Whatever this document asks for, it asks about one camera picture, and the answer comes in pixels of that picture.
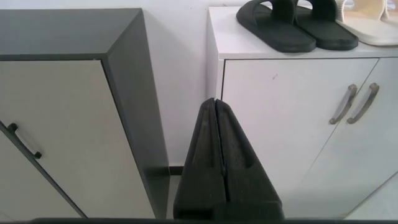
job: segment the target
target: black slipper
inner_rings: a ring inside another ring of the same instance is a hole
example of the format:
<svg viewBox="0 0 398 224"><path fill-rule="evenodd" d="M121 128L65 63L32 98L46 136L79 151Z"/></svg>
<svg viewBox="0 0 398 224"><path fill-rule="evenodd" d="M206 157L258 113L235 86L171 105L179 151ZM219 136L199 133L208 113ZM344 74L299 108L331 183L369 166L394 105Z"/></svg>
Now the black slipper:
<svg viewBox="0 0 398 224"><path fill-rule="evenodd" d="M312 10L297 6L295 25L315 38L317 47L327 50L351 50L358 46L358 38L335 22L335 0L308 1L312 4Z"/></svg>
<svg viewBox="0 0 398 224"><path fill-rule="evenodd" d="M272 10L261 3L269 1ZM310 52L315 39L294 26L295 3L292 0L253 0L236 14L238 22L279 52Z"/></svg>

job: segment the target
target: black object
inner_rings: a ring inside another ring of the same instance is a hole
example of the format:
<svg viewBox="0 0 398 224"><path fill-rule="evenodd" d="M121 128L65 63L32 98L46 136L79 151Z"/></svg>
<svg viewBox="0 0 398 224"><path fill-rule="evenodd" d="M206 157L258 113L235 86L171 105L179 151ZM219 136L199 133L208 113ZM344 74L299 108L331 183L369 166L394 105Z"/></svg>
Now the black object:
<svg viewBox="0 0 398 224"><path fill-rule="evenodd" d="M161 219L141 219L141 218L37 218L26 222L6 222L11 223L31 223L31 224L398 224L398 220L318 220L318 219L299 219L299 220L268 220L266 222L209 222L201 220L161 220Z"/></svg>
<svg viewBox="0 0 398 224"><path fill-rule="evenodd" d="M226 202L221 161L215 104L209 99L199 109L175 196L175 218L211 219L213 205Z"/></svg>
<svg viewBox="0 0 398 224"><path fill-rule="evenodd" d="M317 47L327 50L351 50L358 38L337 24L335 0L308 0L312 10L297 6L295 25L317 41Z"/></svg>
<svg viewBox="0 0 398 224"><path fill-rule="evenodd" d="M19 139L19 137L17 136L17 134L15 133L18 130L18 125L16 123L11 123L8 127L7 130L9 131L10 136L8 136L9 138L12 138L12 143L14 143L15 145L21 145L21 149L23 151L25 151L24 154L30 156L33 159L40 159L42 157L42 154L40 152L36 152L35 154L33 154L26 146L24 143L22 143L22 141Z"/></svg>
<svg viewBox="0 0 398 224"><path fill-rule="evenodd" d="M200 107L174 218L282 220L282 203L232 109L206 100Z"/></svg>
<svg viewBox="0 0 398 224"><path fill-rule="evenodd" d="M269 1L272 10L261 3ZM315 39L294 26L295 3L292 0L253 0L236 14L238 22L279 52L310 52Z"/></svg>

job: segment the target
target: black plastic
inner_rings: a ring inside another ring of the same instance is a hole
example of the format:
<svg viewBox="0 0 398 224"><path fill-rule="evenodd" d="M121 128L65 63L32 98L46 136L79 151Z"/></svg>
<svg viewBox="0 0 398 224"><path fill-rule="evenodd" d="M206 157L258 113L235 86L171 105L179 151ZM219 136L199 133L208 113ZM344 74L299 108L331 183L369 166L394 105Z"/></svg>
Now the black plastic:
<svg viewBox="0 0 398 224"><path fill-rule="evenodd" d="M17 134L15 133L18 130L18 125L16 123L11 123L8 127L7 130L10 132L10 134L17 140L19 141L24 148L26 149L26 152L34 159L40 159L42 157L42 154L40 152L36 152L35 154L33 154L32 152L30 152L27 147L24 145L24 143L22 143L22 141L18 138Z"/></svg>
<svg viewBox="0 0 398 224"><path fill-rule="evenodd" d="M282 203L235 118L220 100L199 111L174 218L282 220Z"/></svg>
<svg viewBox="0 0 398 224"><path fill-rule="evenodd" d="M317 41L317 47L327 50L351 50L358 38L337 24L335 0L308 0L312 9L297 6L295 25Z"/></svg>
<svg viewBox="0 0 398 224"><path fill-rule="evenodd" d="M282 202L232 109L217 100L216 111L228 198L228 204L224 206L226 211L218 219L282 220Z"/></svg>
<svg viewBox="0 0 398 224"><path fill-rule="evenodd" d="M261 3L269 1L272 10ZM253 0L236 14L238 22L279 52L310 52L315 39L294 26L295 3L292 0Z"/></svg>
<svg viewBox="0 0 398 224"><path fill-rule="evenodd" d="M174 218L212 219L213 205L226 202L222 167L215 105L209 99L200 106L174 200Z"/></svg>

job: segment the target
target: cabinet door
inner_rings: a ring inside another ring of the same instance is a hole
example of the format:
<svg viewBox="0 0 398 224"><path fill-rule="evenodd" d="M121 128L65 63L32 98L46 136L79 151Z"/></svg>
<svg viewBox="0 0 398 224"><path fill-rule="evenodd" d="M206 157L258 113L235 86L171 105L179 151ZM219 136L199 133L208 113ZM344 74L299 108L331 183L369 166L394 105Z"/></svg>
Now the cabinet door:
<svg viewBox="0 0 398 224"><path fill-rule="evenodd" d="M0 62L0 106L87 217L154 218L100 61Z"/></svg>
<svg viewBox="0 0 398 224"><path fill-rule="evenodd" d="M1 132L0 181L0 221L80 217Z"/></svg>
<svg viewBox="0 0 398 224"><path fill-rule="evenodd" d="M377 59L228 60L234 111L284 206L333 132L329 119Z"/></svg>
<svg viewBox="0 0 398 224"><path fill-rule="evenodd" d="M382 58L290 203L294 217L344 217L398 171L398 58ZM379 85L374 101L347 123Z"/></svg>

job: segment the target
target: white slipper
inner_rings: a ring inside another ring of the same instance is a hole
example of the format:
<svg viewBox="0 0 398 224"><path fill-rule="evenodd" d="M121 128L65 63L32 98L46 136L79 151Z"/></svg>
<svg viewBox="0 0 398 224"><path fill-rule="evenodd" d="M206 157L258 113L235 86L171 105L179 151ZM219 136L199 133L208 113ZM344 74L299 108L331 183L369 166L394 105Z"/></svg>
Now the white slipper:
<svg viewBox="0 0 398 224"><path fill-rule="evenodd" d="M337 22L370 45L398 45L398 28L382 22L386 0L354 0L346 7L346 0L336 0Z"/></svg>
<svg viewBox="0 0 398 224"><path fill-rule="evenodd" d="M398 0L390 0L390 2L386 0L386 7L381 20L398 26Z"/></svg>

